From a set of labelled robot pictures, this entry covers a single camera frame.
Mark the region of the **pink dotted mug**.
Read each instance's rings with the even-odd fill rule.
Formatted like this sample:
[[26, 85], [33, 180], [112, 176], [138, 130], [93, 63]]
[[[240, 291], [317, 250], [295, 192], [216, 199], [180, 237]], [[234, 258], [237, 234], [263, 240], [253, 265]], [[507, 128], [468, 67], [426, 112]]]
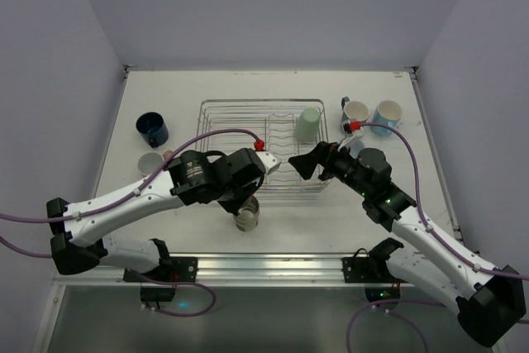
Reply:
[[157, 175], [166, 168], [172, 154], [172, 150], [167, 150], [163, 154], [148, 152], [138, 159], [137, 169], [142, 177]]

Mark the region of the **light blue mug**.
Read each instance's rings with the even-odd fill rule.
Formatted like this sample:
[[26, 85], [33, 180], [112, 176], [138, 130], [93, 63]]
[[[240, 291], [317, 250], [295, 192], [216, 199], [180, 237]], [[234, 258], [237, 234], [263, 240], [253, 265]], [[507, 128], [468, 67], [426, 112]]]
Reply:
[[399, 103], [392, 100], [384, 100], [375, 109], [371, 122], [371, 131], [377, 136], [391, 136], [392, 129], [402, 118], [403, 110]]

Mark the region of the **cream brown cup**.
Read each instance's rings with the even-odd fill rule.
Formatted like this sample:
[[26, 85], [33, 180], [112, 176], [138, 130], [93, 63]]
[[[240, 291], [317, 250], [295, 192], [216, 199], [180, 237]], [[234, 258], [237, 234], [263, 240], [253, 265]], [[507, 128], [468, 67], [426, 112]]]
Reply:
[[235, 222], [258, 222], [259, 216], [259, 201], [255, 196], [251, 196], [243, 203], [241, 208], [238, 210], [238, 213], [234, 215], [233, 218]]
[[239, 231], [248, 232], [254, 230], [258, 226], [259, 222], [239, 222], [236, 221], [235, 225]]

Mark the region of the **dark teal grey mug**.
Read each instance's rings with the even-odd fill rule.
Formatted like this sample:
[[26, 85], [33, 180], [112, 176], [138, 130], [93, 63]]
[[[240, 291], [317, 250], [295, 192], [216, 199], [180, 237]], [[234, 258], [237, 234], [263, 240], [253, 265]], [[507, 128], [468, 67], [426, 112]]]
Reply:
[[348, 97], [341, 99], [341, 131], [345, 135], [352, 133], [348, 127], [351, 122], [367, 122], [369, 119], [368, 107], [359, 101], [351, 101]]

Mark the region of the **mint green cup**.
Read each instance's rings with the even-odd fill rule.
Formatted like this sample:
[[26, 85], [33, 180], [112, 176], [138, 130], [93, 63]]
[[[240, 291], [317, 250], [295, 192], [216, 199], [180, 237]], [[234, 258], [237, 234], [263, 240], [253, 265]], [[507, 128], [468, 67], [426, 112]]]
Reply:
[[320, 112], [316, 108], [305, 108], [299, 115], [294, 129], [294, 137], [302, 143], [313, 142], [320, 126]]

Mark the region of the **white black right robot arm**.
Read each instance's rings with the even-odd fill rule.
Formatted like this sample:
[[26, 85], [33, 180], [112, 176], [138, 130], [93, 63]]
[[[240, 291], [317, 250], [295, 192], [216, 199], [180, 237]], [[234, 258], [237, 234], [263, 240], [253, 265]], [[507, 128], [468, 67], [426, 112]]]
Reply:
[[440, 229], [419, 200], [392, 181], [381, 150], [365, 148], [352, 157], [336, 143], [321, 142], [288, 162], [303, 179], [321, 167], [320, 180], [336, 178], [358, 193], [367, 216], [396, 236], [370, 254], [378, 255], [393, 277], [449, 308], [481, 346], [495, 345], [526, 314], [523, 277], [509, 265], [499, 269]]

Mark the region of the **dark blue mug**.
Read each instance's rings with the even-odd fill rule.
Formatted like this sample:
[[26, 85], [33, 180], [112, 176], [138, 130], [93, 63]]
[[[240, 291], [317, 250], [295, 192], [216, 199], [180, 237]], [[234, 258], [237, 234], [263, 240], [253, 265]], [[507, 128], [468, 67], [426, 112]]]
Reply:
[[169, 131], [164, 118], [157, 112], [147, 112], [136, 120], [136, 130], [151, 147], [162, 146], [169, 139]]

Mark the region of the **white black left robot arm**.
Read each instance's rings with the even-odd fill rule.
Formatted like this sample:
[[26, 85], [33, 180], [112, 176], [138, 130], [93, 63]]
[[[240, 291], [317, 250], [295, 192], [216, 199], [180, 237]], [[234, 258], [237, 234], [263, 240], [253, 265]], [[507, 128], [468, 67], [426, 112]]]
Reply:
[[187, 150], [158, 174], [81, 203], [59, 200], [65, 219], [50, 240], [51, 256], [62, 275], [98, 265], [141, 274], [168, 271], [169, 251], [160, 239], [130, 241], [115, 231], [158, 212], [194, 204], [218, 203], [233, 216], [279, 166], [268, 151], [243, 148], [230, 155]]

